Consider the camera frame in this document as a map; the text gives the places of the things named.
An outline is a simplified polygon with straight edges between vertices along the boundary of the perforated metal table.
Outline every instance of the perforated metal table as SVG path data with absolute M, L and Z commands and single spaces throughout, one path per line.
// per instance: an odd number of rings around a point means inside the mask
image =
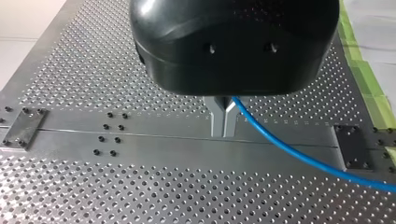
M 24 106 L 49 111 L 26 152 L 0 152 L 2 223 L 396 223 L 393 194 L 295 160 L 240 115 L 235 137 L 212 138 L 200 97 L 147 77 L 128 20 L 127 0 L 68 0 L 2 90 L 2 138 Z M 311 85 L 247 100 L 281 139 L 340 169 L 332 126 L 359 126 L 373 171 L 357 174 L 395 182 L 338 36 Z

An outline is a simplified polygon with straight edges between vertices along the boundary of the mounting hole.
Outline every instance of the mounting hole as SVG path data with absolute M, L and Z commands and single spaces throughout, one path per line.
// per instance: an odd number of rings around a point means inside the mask
M 205 43 L 204 44 L 204 52 L 207 52 L 209 54 L 214 54 L 216 52 L 216 46 L 211 43 Z
M 277 53 L 279 46 L 273 42 L 268 42 L 264 44 L 262 50 L 264 52 L 272 52 L 272 53 Z

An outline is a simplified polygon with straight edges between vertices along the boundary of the blue cable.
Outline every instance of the blue cable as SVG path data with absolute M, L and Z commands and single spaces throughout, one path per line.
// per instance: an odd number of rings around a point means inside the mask
M 266 137 L 274 145 L 285 150 L 291 156 L 293 156 L 293 157 L 299 159 L 300 161 L 303 161 L 311 166 L 314 166 L 314 167 L 318 168 L 319 170 L 327 172 L 331 175 L 335 175 L 339 178 L 350 180 L 352 182 L 355 182 L 356 184 L 371 187 L 373 189 L 382 189 L 385 191 L 396 192 L 396 185 L 386 184 L 384 182 L 369 180 L 369 179 L 365 179 L 365 178 L 362 178 L 362 177 L 359 177 L 356 175 L 352 175 L 352 174 L 346 173 L 344 171 L 337 170 L 334 167 L 331 167 L 330 165 L 327 165 L 321 161 L 317 161 L 317 160 L 305 155 L 304 153 L 298 151 L 297 149 L 282 142 L 282 140 L 278 139 L 276 136 L 274 136 L 273 134 L 268 132 L 264 127 L 262 127 L 260 125 L 260 123 L 257 120 L 255 120 L 253 118 L 253 116 L 250 115 L 248 110 L 245 108 L 245 106 L 241 103 L 241 101 L 239 101 L 239 99 L 236 96 L 233 96 L 233 101 L 236 103 L 236 105 L 238 106 L 238 108 L 242 112 L 242 114 L 247 118 L 247 121 L 251 125 L 253 125 L 253 127 L 257 131 L 259 131 L 264 137 Z

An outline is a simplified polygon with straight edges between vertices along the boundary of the bolt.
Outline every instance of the bolt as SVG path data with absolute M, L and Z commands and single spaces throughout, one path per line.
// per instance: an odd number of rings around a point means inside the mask
M 389 155 L 388 152 L 382 153 L 382 158 L 384 158 L 384 159 L 389 159 L 389 157 L 390 157 L 390 155 Z
M 384 145 L 384 141 L 382 141 L 381 139 L 378 139 L 378 140 L 376 140 L 376 144 L 378 146 L 382 146 L 382 145 Z
M 24 108 L 22 109 L 22 112 L 25 113 L 25 114 L 27 114 L 27 113 L 29 113 L 29 109 L 28 109 L 27 107 L 24 107 Z
M 336 131 L 336 132 L 341 131 L 341 129 L 343 129 L 343 127 L 342 127 L 341 125 L 335 126 L 335 131 Z
M 365 163 L 363 164 L 363 168 L 364 168 L 364 169 L 369 169 L 369 168 L 370 168 L 369 163 L 368 163 L 368 162 L 365 162 Z
M 395 173 L 395 168 L 393 166 L 388 167 L 388 172 L 391 174 Z
M 117 152 L 116 152 L 115 150 L 111 150 L 111 151 L 110 151 L 110 155 L 111 155 L 112 157 L 115 157 L 115 156 L 117 156 Z

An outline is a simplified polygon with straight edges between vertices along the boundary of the black plastic cover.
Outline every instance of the black plastic cover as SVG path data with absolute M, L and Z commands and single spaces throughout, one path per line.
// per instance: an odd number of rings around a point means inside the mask
M 272 95 L 317 75 L 338 0 L 132 0 L 136 48 L 162 88 L 190 95 Z

